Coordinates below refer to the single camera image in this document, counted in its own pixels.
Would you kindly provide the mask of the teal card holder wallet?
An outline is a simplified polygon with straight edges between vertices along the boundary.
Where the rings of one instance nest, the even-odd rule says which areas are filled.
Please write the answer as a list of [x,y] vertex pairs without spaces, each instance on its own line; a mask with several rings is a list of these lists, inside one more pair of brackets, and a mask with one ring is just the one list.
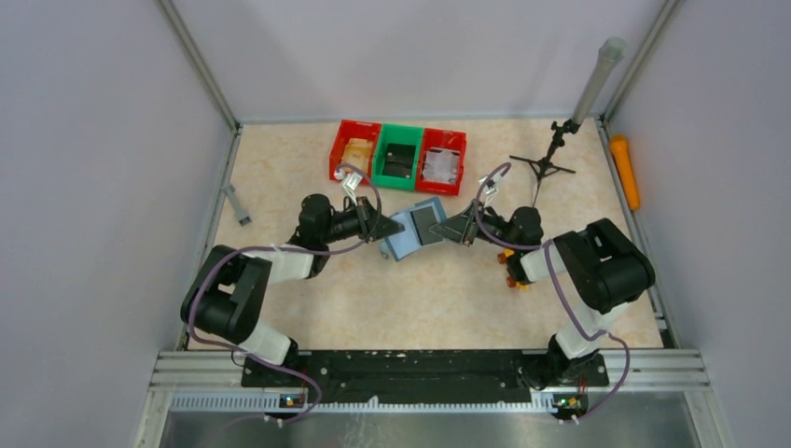
[[405,230],[384,238],[379,244],[380,254],[384,259],[389,259],[392,261],[400,261],[411,254],[421,250],[422,248],[432,246],[426,245],[421,246],[413,226],[412,218],[410,216],[410,212],[417,208],[422,208],[426,206],[432,206],[435,209],[435,213],[437,215],[437,222],[444,221],[447,216],[444,211],[444,207],[442,205],[441,200],[438,196],[430,197],[429,199],[415,203],[405,209],[402,209],[390,216],[391,219],[402,223],[405,226]]

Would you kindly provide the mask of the red bin with clear bags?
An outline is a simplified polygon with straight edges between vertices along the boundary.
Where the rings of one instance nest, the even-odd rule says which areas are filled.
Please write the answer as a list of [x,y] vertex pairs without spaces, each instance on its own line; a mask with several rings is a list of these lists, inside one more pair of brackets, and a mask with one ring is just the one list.
[[456,196],[465,170],[466,133],[424,128],[415,190]]

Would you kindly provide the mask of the orange flashlight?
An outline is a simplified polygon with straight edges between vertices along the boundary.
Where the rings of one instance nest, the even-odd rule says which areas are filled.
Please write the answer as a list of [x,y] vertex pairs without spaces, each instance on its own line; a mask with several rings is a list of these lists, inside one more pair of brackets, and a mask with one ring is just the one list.
[[610,138],[609,149],[618,170],[627,205],[631,211],[635,211],[640,207],[641,201],[631,165],[629,141],[623,134],[614,135]]

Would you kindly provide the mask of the grey cylinder on tripod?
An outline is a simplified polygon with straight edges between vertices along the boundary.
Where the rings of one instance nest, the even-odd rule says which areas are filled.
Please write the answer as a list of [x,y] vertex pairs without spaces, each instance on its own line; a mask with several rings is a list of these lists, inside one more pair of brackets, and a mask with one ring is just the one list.
[[623,38],[611,36],[599,48],[596,64],[570,118],[576,127],[580,126],[589,114],[613,69],[623,59],[626,47],[627,43]]

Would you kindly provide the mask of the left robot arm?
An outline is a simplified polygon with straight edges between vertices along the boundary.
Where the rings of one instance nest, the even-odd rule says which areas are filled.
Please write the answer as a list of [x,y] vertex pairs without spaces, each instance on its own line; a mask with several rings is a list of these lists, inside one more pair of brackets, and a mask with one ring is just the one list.
[[298,344],[261,321],[267,288],[316,277],[335,254],[332,243],[356,238],[366,244],[404,229],[365,197],[346,198],[337,210],[327,196],[308,195],[284,245],[214,246],[182,303],[181,318],[189,330],[199,329],[262,359],[264,374],[273,383],[289,385],[298,377],[299,362],[293,356]]

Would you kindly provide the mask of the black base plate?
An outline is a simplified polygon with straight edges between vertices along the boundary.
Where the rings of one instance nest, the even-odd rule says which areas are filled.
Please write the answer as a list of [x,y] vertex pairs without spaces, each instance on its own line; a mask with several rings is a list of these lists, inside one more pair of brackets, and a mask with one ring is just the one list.
[[601,355],[561,374],[543,350],[314,350],[286,362],[294,375],[245,361],[248,388],[305,388],[324,404],[489,404],[527,402],[539,378],[548,387],[608,386]]

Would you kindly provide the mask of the dark grey credit card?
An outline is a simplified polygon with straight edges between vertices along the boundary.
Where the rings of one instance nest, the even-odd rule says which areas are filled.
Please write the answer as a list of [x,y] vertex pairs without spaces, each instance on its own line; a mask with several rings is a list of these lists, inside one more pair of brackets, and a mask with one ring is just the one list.
[[410,216],[421,246],[443,241],[441,236],[431,231],[431,228],[437,224],[437,215],[432,206],[414,209],[410,212]]

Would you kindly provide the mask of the green plastic bin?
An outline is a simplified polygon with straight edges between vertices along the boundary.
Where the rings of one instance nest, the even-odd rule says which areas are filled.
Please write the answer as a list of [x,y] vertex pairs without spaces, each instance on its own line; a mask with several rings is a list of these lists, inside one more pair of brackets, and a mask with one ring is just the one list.
[[379,188],[414,191],[424,128],[383,123],[372,162]]

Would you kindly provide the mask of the red bin with orange items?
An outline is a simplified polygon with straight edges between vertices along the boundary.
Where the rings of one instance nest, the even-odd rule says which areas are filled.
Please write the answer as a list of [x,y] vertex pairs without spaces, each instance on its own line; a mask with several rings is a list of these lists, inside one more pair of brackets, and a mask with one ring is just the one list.
[[340,164],[348,163],[372,176],[372,163],[382,124],[379,122],[344,119],[340,122],[328,156],[328,178],[337,181],[335,173]]

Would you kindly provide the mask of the black mini tripod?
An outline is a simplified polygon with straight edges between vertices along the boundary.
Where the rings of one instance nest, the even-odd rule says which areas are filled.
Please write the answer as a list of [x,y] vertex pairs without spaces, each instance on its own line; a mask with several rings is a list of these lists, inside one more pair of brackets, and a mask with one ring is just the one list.
[[574,175],[576,173],[576,170],[557,165],[552,161],[552,158],[559,148],[565,146],[564,137],[567,134],[576,134],[580,127],[581,124],[579,122],[573,121],[572,119],[568,119],[562,124],[559,124],[557,121],[553,121],[550,126],[551,130],[553,131],[553,135],[550,144],[548,146],[547,153],[544,157],[538,160],[532,160],[516,155],[508,156],[513,161],[521,161],[527,163],[530,166],[532,172],[534,173],[536,179],[536,185],[534,189],[532,206],[536,205],[539,192],[541,190],[541,186],[543,184],[543,181],[547,177],[551,175],[556,175],[558,173],[567,173],[571,175]]

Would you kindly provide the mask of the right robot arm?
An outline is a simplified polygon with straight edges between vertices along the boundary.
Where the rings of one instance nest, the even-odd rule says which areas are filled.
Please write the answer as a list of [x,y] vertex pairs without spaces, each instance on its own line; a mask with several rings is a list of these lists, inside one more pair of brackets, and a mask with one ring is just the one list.
[[564,293],[558,294],[569,322],[551,336],[547,352],[529,359],[520,374],[535,389],[570,385],[580,377],[613,322],[656,280],[648,258],[608,218],[545,240],[536,208],[519,207],[504,219],[490,206],[471,203],[430,231],[460,245],[480,239],[501,246],[497,260],[506,267],[511,288],[543,279],[559,288],[559,275],[570,276],[580,305],[572,308]]

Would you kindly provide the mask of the aluminium frame rail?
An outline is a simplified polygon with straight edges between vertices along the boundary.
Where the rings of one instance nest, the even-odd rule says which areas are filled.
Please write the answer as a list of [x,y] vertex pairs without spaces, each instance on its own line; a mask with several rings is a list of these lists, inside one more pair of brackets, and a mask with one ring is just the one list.
[[290,369],[158,355],[134,445],[731,447],[699,351],[605,349],[524,381],[537,350],[313,350]]

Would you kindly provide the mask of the grey bracket tool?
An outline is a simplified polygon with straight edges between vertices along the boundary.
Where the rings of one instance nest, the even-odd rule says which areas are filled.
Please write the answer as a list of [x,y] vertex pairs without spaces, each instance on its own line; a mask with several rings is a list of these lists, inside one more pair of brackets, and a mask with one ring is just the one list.
[[232,184],[228,183],[224,185],[221,188],[221,190],[223,191],[227,200],[231,204],[231,207],[233,208],[234,217],[237,223],[242,227],[250,224],[252,222],[252,218],[250,217],[248,210],[242,205],[241,201],[239,200],[239,197],[236,194],[235,187]]

